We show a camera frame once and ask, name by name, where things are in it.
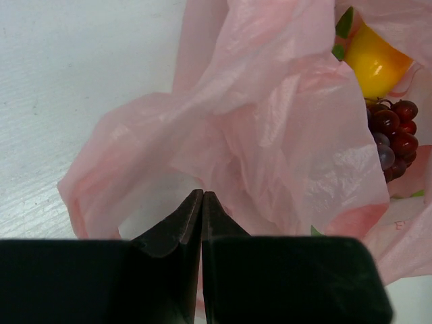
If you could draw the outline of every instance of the grape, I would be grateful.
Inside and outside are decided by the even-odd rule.
[[[388,102],[390,108],[382,102]],[[377,145],[379,162],[387,183],[402,177],[417,157],[417,125],[413,119],[419,110],[407,100],[395,104],[387,99],[367,105],[368,127]]]
[[[405,155],[403,157],[403,159],[404,159],[404,161],[406,163],[406,166],[408,167],[409,165],[411,165],[411,163],[414,162],[414,160],[416,159],[416,157],[417,157],[417,152],[411,153],[409,155]]]
[[[393,171],[390,167],[384,170],[384,177],[385,177],[385,182],[387,183],[393,180]]]
[[[372,115],[376,114],[378,111],[388,110],[389,108],[382,103],[375,103],[374,105],[368,106],[369,111]]]
[[[419,113],[419,108],[412,101],[401,100],[391,106],[391,110],[399,116],[402,123],[409,122],[413,120],[417,113]]]
[[[406,164],[404,160],[401,159],[400,157],[397,157],[394,160],[393,165],[391,166],[391,174],[393,180],[402,177],[405,174],[405,171],[406,171]]]
[[[393,111],[378,111],[372,116],[371,130],[373,132],[379,132],[387,135],[396,131],[399,127],[399,124],[399,117]]]
[[[389,148],[387,145],[382,145],[382,144],[377,146],[377,150],[378,150],[378,157],[379,157],[379,162],[381,164],[382,170],[386,170],[389,167],[391,167],[396,158],[393,150]]]
[[[390,146],[390,140],[389,138],[384,135],[383,133],[372,133],[373,140],[375,141],[376,145],[387,145]]]
[[[399,128],[403,130],[405,133],[409,133],[411,135],[415,135],[417,132],[417,125],[412,120],[400,124]]]
[[[419,142],[413,135],[399,132],[391,139],[390,147],[397,156],[403,157],[415,152]]]

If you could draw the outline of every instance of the white surface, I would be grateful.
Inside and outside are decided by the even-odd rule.
[[[74,237],[55,185],[104,112],[169,91],[185,2],[0,1],[0,237]],[[184,175],[162,179],[142,202],[150,217],[137,214],[122,235],[155,224],[193,187]],[[431,277],[388,290],[395,323],[432,323]]]

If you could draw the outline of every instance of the yellow fruit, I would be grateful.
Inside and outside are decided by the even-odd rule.
[[[354,70],[364,98],[382,98],[402,79],[412,59],[366,24],[354,35],[344,61]]]

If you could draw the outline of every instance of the plastic bag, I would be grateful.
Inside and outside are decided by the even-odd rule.
[[[418,105],[421,147],[388,187],[354,73],[331,54],[335,12],[349,5],[416,61],[392,95]],[[386,284],[431,274],[431,68],[427,0],[189,0],[173,93],[106,114],[59,183],[74,231],[119,237],[150,183],[174,168],[251,234],[310,235],[313,225],[361,239]]]

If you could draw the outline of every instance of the green leaf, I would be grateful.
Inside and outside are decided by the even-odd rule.
[[[348,38],[350,34],[352,19],[354,17],[354,8],[349,7],[342,17],[339,19],[339,22],[336,24],[336,35],[342,37],[344,39]]]
[[[333,49],[331,50],[333,55],[336,56],[336,58],[341,61],[345,57],[345,48],[341,44],[336,44],[333,46]]]
[[[318,232],[317,229],[313,226],[310,227],[310,234],[311,236],[325,236],[324,234]]]
[[[415,192],[414,194],[411,195],[411,197],[422,197],[425,195],[425,191],[424,190],[420,190],[418,192]]]

